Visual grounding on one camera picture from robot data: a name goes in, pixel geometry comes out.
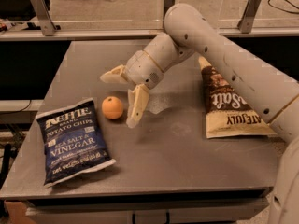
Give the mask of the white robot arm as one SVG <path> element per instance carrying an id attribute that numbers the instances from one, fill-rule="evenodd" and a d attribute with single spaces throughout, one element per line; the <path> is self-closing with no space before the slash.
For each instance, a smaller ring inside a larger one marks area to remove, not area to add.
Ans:
<path id="1" fill-rule="evenodd" d="M 142 118 L 153 89 L 173 65 L 193 52 L 204 56 L 287 144 L 280 159 L 268 224 L 299 222 L 299 83 L 219 35 L 194 7 L 176 4 L 164 17 L 164 31 L 125 65 L 104 73 L 106 83 L 132 83 L 127 124 Z"/>

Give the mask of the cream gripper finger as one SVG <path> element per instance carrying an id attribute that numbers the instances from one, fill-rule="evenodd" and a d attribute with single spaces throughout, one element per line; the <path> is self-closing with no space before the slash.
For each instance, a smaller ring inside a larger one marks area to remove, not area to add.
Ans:
<path id="1" fill-rule="evenodd" d="M 100 79 L 105 83 L 120 83 L 126 84 L 128 82 L 127 76 L 124 73 L 125 66 L 123 64 L 113 68 L 112 70 L 100 76 Z"/>
<path id="2" fill-rule="evenodd" d="M 149 98 L 150 92 L 145 84 L 136 85 L 133 90 L 128 91 L 129 107 L 126 124 L 129 128 L 138 125 L 148 105 Z"/>

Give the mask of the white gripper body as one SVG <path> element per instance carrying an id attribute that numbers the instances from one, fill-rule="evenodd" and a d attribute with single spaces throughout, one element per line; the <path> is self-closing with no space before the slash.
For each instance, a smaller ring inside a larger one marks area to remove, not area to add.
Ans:
<path id="1" fill-rule="evenodd" d="M 144 51 L 137 51 L 125 65 L 126 76 L 136 85 L 145 84 L 150 90 L 164 78 L 163 71 Z"/>

